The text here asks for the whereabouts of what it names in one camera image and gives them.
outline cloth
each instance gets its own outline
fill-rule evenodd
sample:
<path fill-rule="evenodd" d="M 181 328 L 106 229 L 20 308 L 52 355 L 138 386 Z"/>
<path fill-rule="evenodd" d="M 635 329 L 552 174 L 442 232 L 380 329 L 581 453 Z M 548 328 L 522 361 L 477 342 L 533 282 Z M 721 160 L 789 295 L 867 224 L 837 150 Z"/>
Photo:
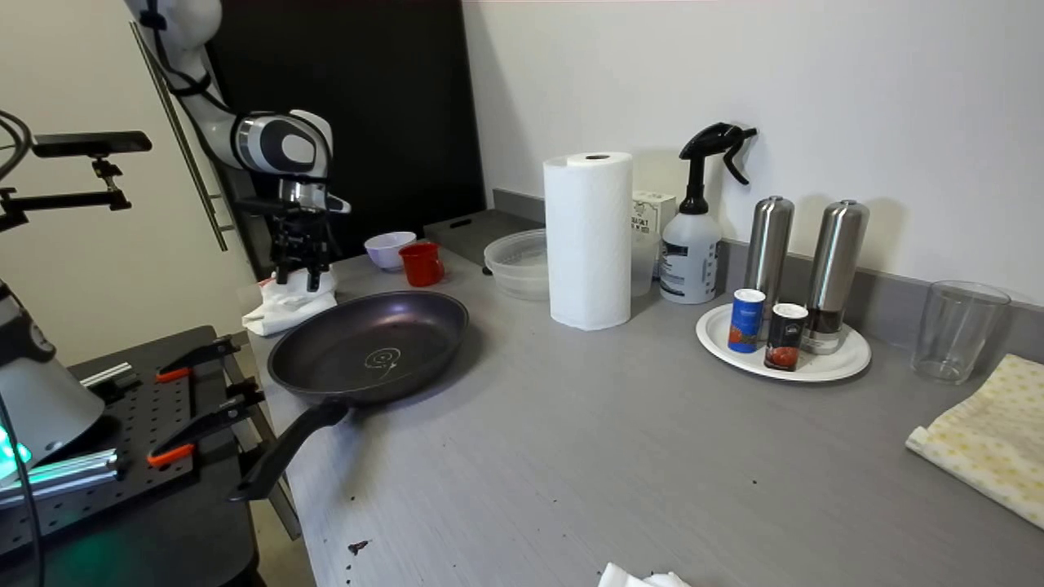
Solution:
<path fill-rule="evenodd" d="M 649 575 L 649 578 L 632 578 L 615 564 L 608 564 L 597 578 L 597 587 L 687 587 L 677 575 Z"/>
<path fill-rule="evenodd" d="M 1044 528 L 1044 366 L 1004 355 L 984 386 L 908 446 Z"/>
<path fill-rule="evenodd" d="M 336 278 L 321 273 L 321 287 L 308 292 L 308 270 L 294 270 L 287 283 L 275 278 L 260 283 L 260 308 L 242 316 L 242 328 L 253 337 L 278 337 L 296 324 L 336 308 Z"/>

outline small jar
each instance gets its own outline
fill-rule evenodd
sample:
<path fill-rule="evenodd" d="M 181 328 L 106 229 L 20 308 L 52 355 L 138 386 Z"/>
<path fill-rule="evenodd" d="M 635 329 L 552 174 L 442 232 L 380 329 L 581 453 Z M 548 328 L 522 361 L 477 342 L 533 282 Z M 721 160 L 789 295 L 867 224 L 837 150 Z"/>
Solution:
<path fill-rule="evenodd" d="M 802 350 L 809 309 L 798 305 L 774 305 L 771 342 L 762 350 L 762 366 L 780 371 L 797 371 Z"/>
<path fill-rule="evenodd" d="M 729 295 L 726 350 L 757 354 L 760 312 L 762 312 L 760 292 L 740 287 Z"/>

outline plastic bottle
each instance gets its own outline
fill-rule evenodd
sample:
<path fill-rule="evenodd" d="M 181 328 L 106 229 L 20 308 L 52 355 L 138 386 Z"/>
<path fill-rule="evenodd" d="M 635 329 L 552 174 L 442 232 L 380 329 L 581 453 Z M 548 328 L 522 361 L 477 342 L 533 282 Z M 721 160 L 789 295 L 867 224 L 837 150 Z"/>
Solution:
<path fill-rule="evenodd" d="M 663 256 L 656 270 L 663 300 L 706 305 L 725 292 L 725 240 L 716 222 L 709 215 L 706 158 L 725 153 L 729 175 L 748 185 L 729 158 L 752 135 L 752 129 L 740 132 L 729 125 L 714 125 L 684 143 L 683 160 L 687 160 L 687 189 L 674 220 L 669 220 L 663 229 Z"/>
<path fill-rule="evenodd" d="M 660 295 L 674 305 L 706 305 L 721 295 L 725 240 L 706 198 L 684 198 L 663 229 Z"/>

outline black panel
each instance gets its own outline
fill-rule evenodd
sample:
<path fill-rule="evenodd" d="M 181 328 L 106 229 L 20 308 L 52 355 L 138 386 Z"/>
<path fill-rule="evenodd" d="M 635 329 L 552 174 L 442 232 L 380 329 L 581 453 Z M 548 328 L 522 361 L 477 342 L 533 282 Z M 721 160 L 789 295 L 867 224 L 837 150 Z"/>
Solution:
<path fill-rule="evenodd" d="M 334 222 L 340 259 L 376 232 L 482 208 L 460 0 L 225 0 L 212 63 L 234 110 L 334 125 L 334 193 L 354 208 Z"/>
<path fill-rule="evenodd" d="M 153 142 L 141 132 L 106 132 L 106 135 L 37 135 L 31 153 L 47 158 L 110 158 L 153 150 Z"/>

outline glass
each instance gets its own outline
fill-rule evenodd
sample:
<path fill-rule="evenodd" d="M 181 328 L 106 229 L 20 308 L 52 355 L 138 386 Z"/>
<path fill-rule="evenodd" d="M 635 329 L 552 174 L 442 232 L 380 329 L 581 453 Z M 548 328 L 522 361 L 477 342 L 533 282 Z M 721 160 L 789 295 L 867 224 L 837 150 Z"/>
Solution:
<path fill-rule="evenodd" d="M 982 350 L 999 341 L 1009 309 L 1011 296 L 999 287 L 930 283 L 917 333 L 917 375 L 967 386 L 982 361 Z"/>

